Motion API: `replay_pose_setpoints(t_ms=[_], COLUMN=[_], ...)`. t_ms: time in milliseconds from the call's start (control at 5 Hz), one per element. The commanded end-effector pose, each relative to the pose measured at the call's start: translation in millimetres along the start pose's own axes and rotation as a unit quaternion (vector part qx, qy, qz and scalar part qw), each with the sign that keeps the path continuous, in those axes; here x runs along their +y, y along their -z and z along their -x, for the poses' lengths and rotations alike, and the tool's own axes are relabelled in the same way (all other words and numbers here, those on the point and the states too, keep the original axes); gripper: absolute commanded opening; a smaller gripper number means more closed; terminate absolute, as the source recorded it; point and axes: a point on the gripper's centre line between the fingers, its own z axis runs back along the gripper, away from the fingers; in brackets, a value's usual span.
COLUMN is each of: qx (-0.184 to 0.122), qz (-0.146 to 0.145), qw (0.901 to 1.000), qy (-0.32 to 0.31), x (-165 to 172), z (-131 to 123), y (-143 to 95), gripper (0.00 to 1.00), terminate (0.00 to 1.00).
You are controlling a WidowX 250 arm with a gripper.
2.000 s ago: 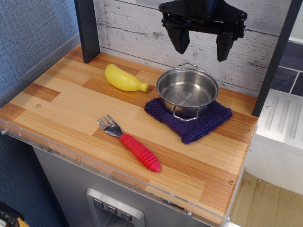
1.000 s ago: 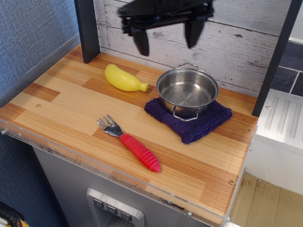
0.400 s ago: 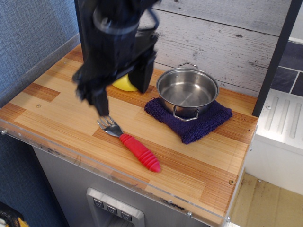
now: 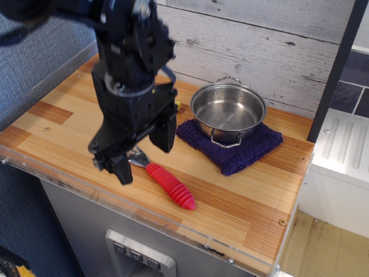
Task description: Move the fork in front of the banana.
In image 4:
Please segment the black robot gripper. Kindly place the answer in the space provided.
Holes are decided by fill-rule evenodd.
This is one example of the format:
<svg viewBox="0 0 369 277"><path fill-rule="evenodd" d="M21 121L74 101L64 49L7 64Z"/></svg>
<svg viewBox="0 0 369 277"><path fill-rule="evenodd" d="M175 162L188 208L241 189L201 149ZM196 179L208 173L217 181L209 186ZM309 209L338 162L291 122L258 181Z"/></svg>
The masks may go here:
<svg viewBox="0 0 369 277"><path fill-rule="evenodd" d="M112 170L122 185L133 181L125 153L139 141L149 136L153 145L165 153L174 146L176 77L166 66L161 69L170 78L168 83L157 85L150 78L137 88L113 82L104 65L96 65L92 70L103 124L88 149L95 156L95 167Z"/></svg>

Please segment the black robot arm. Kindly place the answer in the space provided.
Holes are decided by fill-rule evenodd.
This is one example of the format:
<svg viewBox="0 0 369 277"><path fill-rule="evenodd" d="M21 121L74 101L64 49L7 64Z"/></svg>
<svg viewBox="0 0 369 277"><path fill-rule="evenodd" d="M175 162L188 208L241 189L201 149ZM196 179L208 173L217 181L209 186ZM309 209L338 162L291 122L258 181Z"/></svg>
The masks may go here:
<svg viewBox="0 0 369 277"><path fill-rule="evenodd" d="M176 78L167 68L174 41L154 1L2 1L1 13L20 26L1 45L22 41L58 16L94 29L99 62L92 69L103 123L89 144L94 165L126 185L133 180L127 152L149 137L164 152L176 132Z"/></svg>

